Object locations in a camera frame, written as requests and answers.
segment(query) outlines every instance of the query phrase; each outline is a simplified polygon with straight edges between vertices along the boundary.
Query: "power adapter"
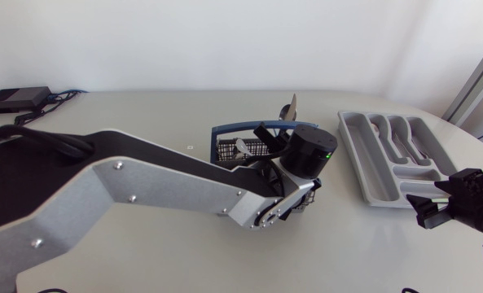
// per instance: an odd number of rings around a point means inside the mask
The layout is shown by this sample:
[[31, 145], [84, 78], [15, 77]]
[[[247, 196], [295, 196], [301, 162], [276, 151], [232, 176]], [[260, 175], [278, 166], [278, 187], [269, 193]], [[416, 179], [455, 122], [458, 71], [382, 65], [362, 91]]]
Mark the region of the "power adapter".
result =
[[50, 94], [47, 86], [0, 90], [0, 113], [40, 111]]

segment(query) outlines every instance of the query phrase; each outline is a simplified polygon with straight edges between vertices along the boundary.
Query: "white wall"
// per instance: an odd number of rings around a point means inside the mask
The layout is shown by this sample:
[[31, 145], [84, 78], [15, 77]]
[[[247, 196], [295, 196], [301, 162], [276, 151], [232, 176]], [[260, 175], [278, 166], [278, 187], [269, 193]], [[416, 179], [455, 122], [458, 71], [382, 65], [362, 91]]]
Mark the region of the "white wall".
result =
[[0, 0], [0, 89], [349, 90], [440, 115], [483, 0]]

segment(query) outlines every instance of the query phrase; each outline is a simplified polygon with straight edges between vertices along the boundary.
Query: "silver arm panel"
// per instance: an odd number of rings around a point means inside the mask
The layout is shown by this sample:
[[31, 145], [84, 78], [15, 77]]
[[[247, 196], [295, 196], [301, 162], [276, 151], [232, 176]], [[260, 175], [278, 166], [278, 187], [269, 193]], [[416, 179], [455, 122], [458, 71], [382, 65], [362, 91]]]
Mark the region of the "silver arm panel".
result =
[[131, 158], [88, 165], [33, 214], [0, 227], [0, 292], [15, 289], [19, 272], [72, 249], [113, 203], [224, 214], [246, 229], [265, 228], [314, 185], [275, 163], [283, 175], [283, 199]]

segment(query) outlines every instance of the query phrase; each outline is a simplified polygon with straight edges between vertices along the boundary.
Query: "gray cutlery tray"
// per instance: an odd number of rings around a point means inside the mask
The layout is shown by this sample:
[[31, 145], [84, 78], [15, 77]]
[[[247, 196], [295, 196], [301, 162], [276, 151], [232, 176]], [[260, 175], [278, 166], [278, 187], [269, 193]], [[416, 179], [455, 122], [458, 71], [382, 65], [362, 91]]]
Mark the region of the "gray cutlery tray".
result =
[[339, 112], [339, 131], [371, 206], [411, 208], [406, 195], [446, 197], [435, 181], [456, 167], [419, 117]]

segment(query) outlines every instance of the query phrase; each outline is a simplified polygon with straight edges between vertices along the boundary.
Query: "white table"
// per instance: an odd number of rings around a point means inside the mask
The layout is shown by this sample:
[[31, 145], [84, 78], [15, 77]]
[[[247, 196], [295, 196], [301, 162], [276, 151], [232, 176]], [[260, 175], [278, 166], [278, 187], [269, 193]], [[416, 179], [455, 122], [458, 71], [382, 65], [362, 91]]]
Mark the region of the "white table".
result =
[[[30, 128], [120, 129], [202, 160], [210, 129], [274, 120], [293, 92], [83, 94]], [[68, 254], [21, 273], [20, 292], [483, 292], [483, 234], [456, 221], [417, 226], [407, 209], [362, 200], [340, 139], [339, 110], [424, 118], [458, 169], [483, 169], [483, 144], [439, 118], [359, 94], [297, 92], [297, 120], [337, 136], [323, 187], [303, 214], [251, 232], [211, 214], [115, 204]], [[0, 115], [0, 124], [15, 115]]]

